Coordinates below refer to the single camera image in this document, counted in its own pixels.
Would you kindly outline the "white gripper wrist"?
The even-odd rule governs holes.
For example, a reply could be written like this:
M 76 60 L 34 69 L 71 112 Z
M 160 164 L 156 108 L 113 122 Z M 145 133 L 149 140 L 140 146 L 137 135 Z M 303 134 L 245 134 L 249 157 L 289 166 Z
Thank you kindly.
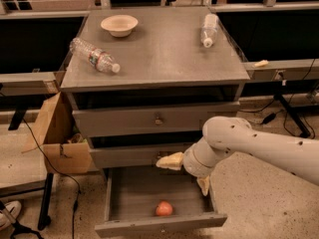
M 184 153 L 176 152 L 160 158 L 156 166 L 171 170 L 181 170 L 183 165 L 189 174 L 198 177 L 197 184 L 202 195 L 206 196 L 210 185 L 209 175 L 215 166 L 225 158 L 226 153 L 224 151 L 211 147 L 202 137 Z

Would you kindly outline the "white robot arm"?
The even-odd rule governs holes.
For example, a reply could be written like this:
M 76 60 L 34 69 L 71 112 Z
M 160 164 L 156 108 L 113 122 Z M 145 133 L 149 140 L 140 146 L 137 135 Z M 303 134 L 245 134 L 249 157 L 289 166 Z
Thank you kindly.
M 257 131 L 242 118 L 207 120 L 198 142 L 184 152 L 160 158 L 157 167 L 185 169 L 196 178 L 201 192 L 206 195 L 215 166 L 238 151 L 319 184 L 318 140 Z

